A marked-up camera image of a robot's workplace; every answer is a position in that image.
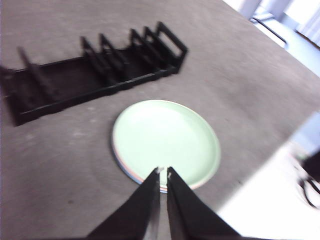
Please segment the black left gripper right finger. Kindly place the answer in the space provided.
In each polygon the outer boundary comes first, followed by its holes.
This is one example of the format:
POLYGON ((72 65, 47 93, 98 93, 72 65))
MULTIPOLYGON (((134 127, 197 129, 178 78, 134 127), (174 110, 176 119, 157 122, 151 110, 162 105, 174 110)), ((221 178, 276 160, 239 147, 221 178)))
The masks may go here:
POLYGON ((173 240, 241 236, 201 201, 173 167, 167 169, 167 213, 173 240))

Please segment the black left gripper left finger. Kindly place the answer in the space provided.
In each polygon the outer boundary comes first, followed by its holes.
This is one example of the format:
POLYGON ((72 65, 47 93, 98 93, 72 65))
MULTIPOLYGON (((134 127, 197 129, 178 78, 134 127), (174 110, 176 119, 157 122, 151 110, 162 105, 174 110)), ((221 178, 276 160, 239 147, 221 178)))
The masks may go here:
POLYGON ((89 240, 156 240, 160 220, 160 169, 87 236, 89 240))

